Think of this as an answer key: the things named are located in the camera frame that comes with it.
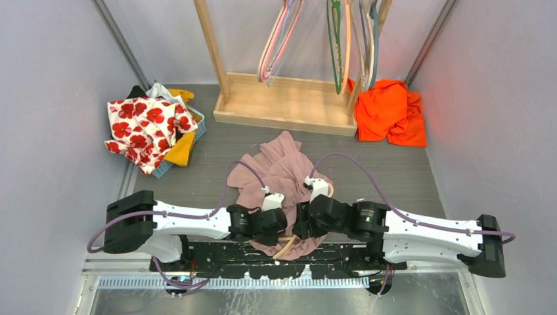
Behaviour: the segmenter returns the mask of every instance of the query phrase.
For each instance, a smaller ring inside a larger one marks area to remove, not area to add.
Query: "wooden post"
[[[217,75],[217,79],[219,80],[223,100],[226,103],[230,97],[230,88],[223,60],[221,59],[221,53],[219,52],[219,46],[217,45],[215,30],[213,29],[213,24],[211,23],[211,16],[209,15],[207,3],[205,0],[194,0],[194,4],[197,16],[199,17],[199,22],[201,23],[201,29],[203,30],[203,36],[205,36],[205,42],[207,43],[207,48],[209,49],[209,55],[211,56],[211,61],[213,62],[213,68],[215,68],[215,73]]]
[[[377,17],[379,18],[379,34],[383,30],[383,25],[387,20],[387,14],[389,13],[389,9],[391,9],[391,3],[393,0],[383,0],[381,1],[381,5],[379,6],[379,12],[377,12]],[[353,121],[354,115],[354,106],[356,106],[356,100],[358,99],[358,95],[360,94],[360,90],[362,89],[362,74],[358,73],[358,80],[356,80],[356,84],[354,84],[354,89],[352,90],[352,94],[348,99],[348,106],[346,107],[348,121],[351,123]]]

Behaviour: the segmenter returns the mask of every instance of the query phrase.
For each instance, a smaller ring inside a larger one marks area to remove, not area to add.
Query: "wooden rack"
[[[379,8],[383,28],[392,0]],[[353,136],[357,125],[354,105],[361,80],[354,92],[337,95],[334,82],[277,77],[272,87],[257,81],[256,74],[225,71],[206,0],[194,0],[207,48],[221,87],[213,111],[216,121],[281,129]]]

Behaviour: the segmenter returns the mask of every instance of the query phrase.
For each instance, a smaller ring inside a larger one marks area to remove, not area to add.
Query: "gray wood-grain floor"
[[[244,154],[259,153],[259,144],[276,138],[282,130],[218,123],[213,109],[218,85],[168,85],[195,94],[189,105],[205,115],[207,132],[195,144],[188,167],[172,167],[162,178],[139,175],[135,191],[152,190],[155,198],[187,207],[215,207],[220,197],[225,170],[230,161]],[[352,155],[374,175],[393,204],[406,211],[445,218],[432,170],[423,148],[409,148],[388,142],[357,142],[353,137],[290,131],[300,141],[301,152],[314,161],[330,152]],[[324,160],[319,172],[334,182],[334,197],[346,203],[366,198],[381,202],[366,175],[350,160],[333,156]],[[238,197],[227,188],[224,205]]]

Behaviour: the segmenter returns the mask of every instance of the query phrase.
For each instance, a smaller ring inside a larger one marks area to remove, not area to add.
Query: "green hanger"
[[[329,2],[330,2],[330,6],[329,3],[327,3],[327,30],[329,32],[329,45],[331,48],[334,85],[336,87],[336,94],[340,94],[340,90],[342,89],[342,58],[340,53],[340,0],[329,0]],[[332,29],[334,32],[334,41],[335,41],[335,46],[337,51],[336,58],[334,56],[335,49],[333,47],[332,38],[330,34],[331,18],[332,18]]]

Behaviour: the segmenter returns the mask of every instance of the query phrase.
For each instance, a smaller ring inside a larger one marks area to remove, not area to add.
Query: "crumpled pink shirt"
[[[242,156],[241,161],[256,170],[271,192],[284,194],[285,199],[282,203],[282,210],[286,214],[286,220],[288,221],[288,227],[284,232],[284,236],[292,236],[292,226],[296,222],[296,204],[298,202],[309,201],[311,195],[303,187],[303,180],[311,172],[313,163],[307,156],[300,153],[301,142],[294,141],[288,131],[283,131],[276,139],[269,143],[261,144],[259,148],[261,153],[254,157],[246,154]],[[321,178],[332,184],[329,178],[318,172],[315,172],[314,177]],[[252,172],[243,165],[237,165],[232,170],[227,184],[240,190],[240,196],[236,201],[237,204],[247,208],[261,207],[263,205],[263,198],[265,196],[261,191],[261,184]],[[325,237],[295,241],[280,259],[292,261],[301,256],[308,255],[317,248]],[[288,241],[279,241],[276,246],[266,246],[254,241],[250,242],[253,247],[268,256],[275,255],[288,243]]]

